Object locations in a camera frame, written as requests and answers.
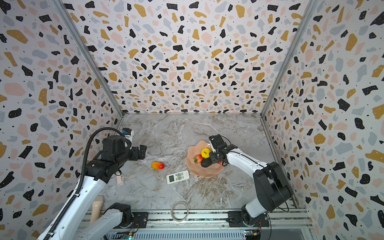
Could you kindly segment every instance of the metal base plate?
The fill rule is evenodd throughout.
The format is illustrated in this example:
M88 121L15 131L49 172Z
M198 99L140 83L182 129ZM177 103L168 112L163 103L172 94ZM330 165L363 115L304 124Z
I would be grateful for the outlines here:
M139 221L134 221L134 225L132 229L137 228L146 228L147 227L147 221L148 221L148 212L132 212L135 219Z
M256 217L262 223L262 227L269 227L268 220L265 220L265 215L260 214ZM228 211L228 218L234 219L234 222L229 223L229 227L248 227L243 223L243 219L241 217L241 211Z

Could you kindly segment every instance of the black cable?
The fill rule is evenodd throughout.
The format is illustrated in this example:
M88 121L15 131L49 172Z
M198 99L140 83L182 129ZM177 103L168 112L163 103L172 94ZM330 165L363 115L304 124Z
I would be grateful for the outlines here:
M120 237L118 237L117 239L121 239L122 237L124 237L124 235L126 235L127 233L129 233L132 230L132 228L135 226L135 220L137 220L137 219L133 219L131 221L132 227L128 231L121 233L122 235Z
M239 224L239 223L241 223L243 220L235 221L234 218L227 218L226 221L227 221L228 223Z
M266 212L266 215L267 215L267 217L269 219L269 226L271 228L271 231L269 232L269 238L268 238L268 240L270 240L271 239L271 234L272 234L272 223L271 223L271 218L269 217L267 212Z
M74 194L72 194L71 198L68 200L68 202L65 204L65 206L63 207L62 211L60 211L59 215L57 216L56 220L54 221L54 223L52 224L51 228L49 229L47 235L45 235L44 237L44 240L48 240L50 237L51 237L51 233L53 233L53 231L56 230L56 227L57 225L59 224L60 220L62 219L62 217L64 216L65 212L68 210L69 206L72 204L72 202L75 200L75 198L78 197L79 193L80 193L80 190L81 188L83 187L83 182L84 182L84 177L85 177L85 171L86 171L86 167L87 167L87 159L88 159L88 153L89 153L89 148L91 147L91 143L92 143L92 140L93 138L101 131L104 131L104 130L111 130L111 131L115 131L117 132L118 134L120 134L121 136L124 136L123 133L121 133L119 130L117 130L116 128L113 128L113 127L102 127L100 129L97 129L90 137L89 137L89 140L87 142L87 145L85 147L85 150L84 150L84 158L83 158L83 164L81 166L81 174L80 174L80 179L79 179L79 184L78 184L78 187L76 188Z
M285 211L285 210L284 210L284 209L282 209L281 207L277 207L277 208L279 208L279 209L283 210L284 212L289 212L289 207L288 207L287 201L284 199L284 197L283 197L282 193L280 192L279 188L277 187L275 180L274 180L274 179L272 179L272 180L273 180L273 182L275 183L275 186L276 186L277 190L279 191L281 198L284 200L284 202L285 202L285 205L287 206L287 209L288 209L288 210L287 210L287 211Z
M228 138L226 138L226 137L224 137L224 136L222 136L223 138L225 138L225 139L227 139L228 141L229 141L229 139ZM229 141L229 145L231 145L232 143L231 143L231 141Z

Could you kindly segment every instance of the yellow bell pepper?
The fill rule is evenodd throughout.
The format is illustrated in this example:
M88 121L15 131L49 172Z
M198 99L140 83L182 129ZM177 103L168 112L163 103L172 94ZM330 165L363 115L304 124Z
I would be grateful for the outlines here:
M201 151L201 156L203 158L209 158L209 153L212 152L209 148L204 148L202 151Z

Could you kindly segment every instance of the wall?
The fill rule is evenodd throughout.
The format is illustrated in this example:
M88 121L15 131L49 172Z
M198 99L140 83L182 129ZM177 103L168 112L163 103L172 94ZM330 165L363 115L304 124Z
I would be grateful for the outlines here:
M118 119L50 2L0 7L0 239L34 239L74 189L88 136Z
M306 8L304 0L64 2L124 112L261 111Z
M384 239L380 1L319 1L266 120L319 239Z

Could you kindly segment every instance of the wire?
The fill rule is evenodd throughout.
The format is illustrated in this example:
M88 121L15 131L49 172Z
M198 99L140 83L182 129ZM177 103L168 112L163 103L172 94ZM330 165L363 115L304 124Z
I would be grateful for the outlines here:
M135 222L132 221L131 223L132 223L132 227L131 227L128 231L122 233L122 235L121 235L118 239L121 239L124 235L126 235L127 233L129 233L129 232L132 230L133 226L135 225ZM108 238L106 237L106 235L104 235L103 238L104 238L104 240L108 240Z
M279 191L281 198L284 200L285 205L287 206L288 210L286 211L286 210L282 209L281 207L277 207L277 208L283 210L284 212L289 212L289 207L288 207L287 201L284 199L282 193L280 192L279 188L277 187L275 180L274 179L272 179L272 180L275 183L275 186L276 186L277 190Z
M137 220L137 219L134 219L134 220L137 221L137 229L136 229L136 231L134 231L133 233L136 233L137 230L139 229L140 222L139 222L139 220Z
M228 223L234 223L234 224L240 224L242 222L242 220L239 220L239 221L235 221L234 218L227 218L226 221Z
M222 137L224 137L224 136L222 136ZM228 141L229 141L229 139L228 138L226 138L226 137L224 137L225 139L227 139ZM229 141L229 145L231 145L232 143L231 143L231 141Z
M89 137L89 140L87 142L87 145L85 147L85 150L84 150L84 157L83 157L83 164L81 166L81 174L80 174L80 179L79 179L79 184L75 190L75 192L72 194L71 198L68 200L68 202L65 204L65 206L62 208L62 210L60 211L60 213L58 214L56 220L54 221L54 223L52 224L51 228L49 229L47 235L45 235L44 237L44 240L48 240L51 236L54 235L53 231L56 230L56 227L57 225L59 224L60 220L62 219L62 217L64 216L65 212L68 210L68 208L70 207L70 205L72 204L72 202L75 200L75 198L77 198L79 196L79 193L80 193L80 190L82 189L83 187L83 182L84 182L84 177L85 177L85 171L86 171L86 168L87 168L87 159L88 159L88 153L89 153L89 148L91 147L91 143L92 143L92 140L93 138L101 131L104 131L104 130L112 130L112 131L115 131L117 132L118 134L120 134L121 136L124 136L123 133L121 133L119 130L117 130L116 128L112 128L112 127L102 127L102 128L99 128L97 129L90 137Z
M262 233L262 222L260 221L260 219L257 219L260 223L260 226L258 229L254 230L253 232L256 232L257 230L260 230L260 233Z
M139 229L139 221L137 220L137 219L133 219L132 220L132 227L128 230L128 231L126 231L126 232L124 232L124 233L121 233L122 235L119 237L119 238L117 238L117 239L121 239L122 237L124 237L124 235L126 235L127 233L129 233L131 230L132 230L132 228L135 226L135 220L137 221L137 229L136 229L136 231L135 232L133 232L133 233L136 233L137 232L137 230Z
M132 223L132 226L131 226L131 228L128 230L128 231L125 231L123 234L126 234L126 233L128 233L128 232L130 232L131 230L132 230L132 228L135 226L135 221L134 221L135 219L133 219L131 222L130 222L130 224Z
M271 234L272 234L272 223L271 223L271 218L269 217L267 212L266 212L266 215L267 215L267 217L269 219L269 226L271 228L271 231L269 232L269 238L268 238L268 240L270 240L271 239Z

